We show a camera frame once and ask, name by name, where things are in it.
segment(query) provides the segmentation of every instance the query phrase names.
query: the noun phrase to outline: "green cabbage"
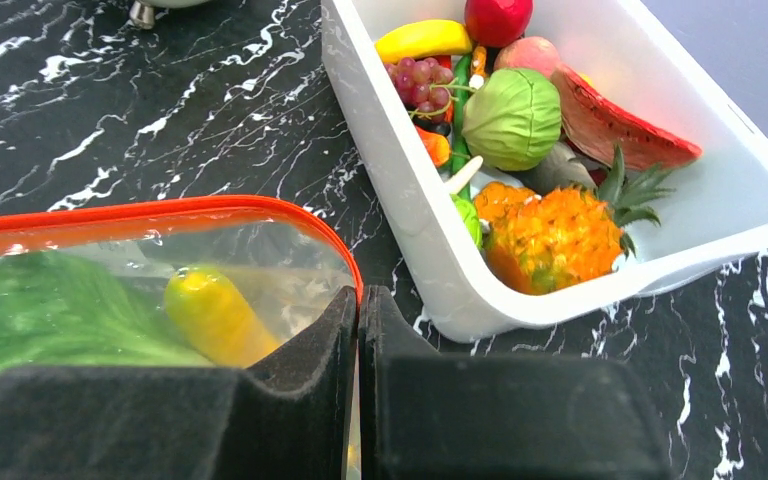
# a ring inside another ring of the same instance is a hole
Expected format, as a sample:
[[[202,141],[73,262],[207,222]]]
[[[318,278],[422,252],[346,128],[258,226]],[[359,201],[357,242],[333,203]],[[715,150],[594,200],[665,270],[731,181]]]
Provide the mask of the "green cabbage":
[[[0,258],[0,371],[22,364],[210,365],[157,301],[58,252]]]
[[[481,220],[478,218],[478,210],[475,209],[475,205],[457,195],[452,195],[452,201],[455,202],[455,208],[458,209],[469,236],[472,237],[472,242],[475,243],[476,247],[481,248],[484,237],[481,234]]]
[[[493,72],[464,104],[462,135],[472,155],[500,170],[536,167],[561,136],[561,98],[528,68]]]

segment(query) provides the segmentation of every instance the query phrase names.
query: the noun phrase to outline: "orange bag rim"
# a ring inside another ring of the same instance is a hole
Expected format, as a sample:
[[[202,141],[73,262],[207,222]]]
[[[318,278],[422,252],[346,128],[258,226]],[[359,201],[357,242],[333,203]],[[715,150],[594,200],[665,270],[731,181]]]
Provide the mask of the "orange bag rim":
[[[0,217],[0,233],[23,233],[62,227],[100,227],[123,221],[152,219],[172,215],[206,215],[256,210],[264,217],[278,214],[298,226],[308,227],[334,248],[348,265],[355,284],[358,306],[363,296],[360,268],[349,248],[325,221],[304,208],[285,200],[261,195],[216,195],[156,200],[104,207],[21,213]]]

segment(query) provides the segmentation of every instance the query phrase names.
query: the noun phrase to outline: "bunch of grapes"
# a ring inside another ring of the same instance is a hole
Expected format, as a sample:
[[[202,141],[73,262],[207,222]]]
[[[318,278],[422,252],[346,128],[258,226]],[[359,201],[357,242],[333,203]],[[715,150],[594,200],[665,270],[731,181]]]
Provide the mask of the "bunch of grapes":
[[[411,113],[442,123],[452,98],[447,85],[455,75],[434,58],[414,60],[403,58],[399,63],[384,65],[390,80],[399,92],[402,103],[413,108]]]

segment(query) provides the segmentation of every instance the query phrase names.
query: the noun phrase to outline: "red pepper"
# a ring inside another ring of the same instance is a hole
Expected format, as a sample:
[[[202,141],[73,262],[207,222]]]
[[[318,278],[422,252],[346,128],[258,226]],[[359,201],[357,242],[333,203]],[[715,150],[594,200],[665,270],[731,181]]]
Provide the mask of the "red pepper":
[[[451,57],[451,55],[437,55],[434,58],[437,59],[437,63],[439,63],[440,65],[448,68],[449,70],[452,69],[452,57]],[[446,117],[445,117],[444,121],[446,123],[452,123],[452,119],[454,117],[455,117],[455,104],[452,103],[449,106],[449,109],[446,110]]]

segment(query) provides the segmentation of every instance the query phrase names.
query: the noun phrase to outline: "black olive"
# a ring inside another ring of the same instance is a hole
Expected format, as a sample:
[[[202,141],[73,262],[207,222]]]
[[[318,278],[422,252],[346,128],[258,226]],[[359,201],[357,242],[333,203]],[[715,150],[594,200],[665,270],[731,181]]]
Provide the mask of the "black olive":
[[[426,132],[437,133],[439,135],[443,135],[444,137],[448,137],[449,134],[452,133],[451,123],[433,123],[427,118],[413,117],[413,124],[425,130]]]

